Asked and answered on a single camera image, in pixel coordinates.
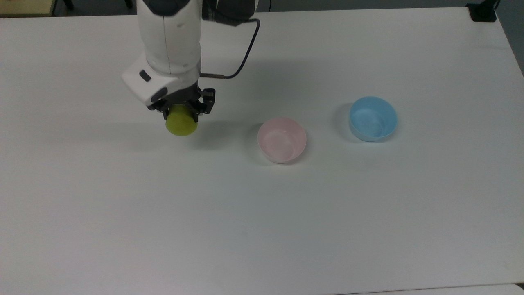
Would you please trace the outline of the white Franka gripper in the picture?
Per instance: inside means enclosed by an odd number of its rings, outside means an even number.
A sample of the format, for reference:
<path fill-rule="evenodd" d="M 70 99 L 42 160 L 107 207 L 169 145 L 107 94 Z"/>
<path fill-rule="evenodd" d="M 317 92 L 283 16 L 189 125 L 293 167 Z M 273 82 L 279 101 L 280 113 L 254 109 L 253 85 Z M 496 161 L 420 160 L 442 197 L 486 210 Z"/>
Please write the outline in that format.
<path fill-rule="evenodd" d="M 200 60 L 195 66 L 189 67 L 182 73 L 174 75 L 161 73 L 153 69 L 146 59 L 146 54 L 142 52 L 137 60 L 122 73 L 122 80 L 128 90 L 138 101 L 147 106 L 148 110 L 161 113 L 163 119 L 167 120 L 172 101 L 163 97 L 191 87 L 198 82 L 200 73 Z M 212 88 L 202 90 L 197 87 L 191 91 L 191 96 L 187 100 L 187 108 L 195 123 L 199 122 L 199 116 L 211 113 L 216 94 L 216 90 Z"/>

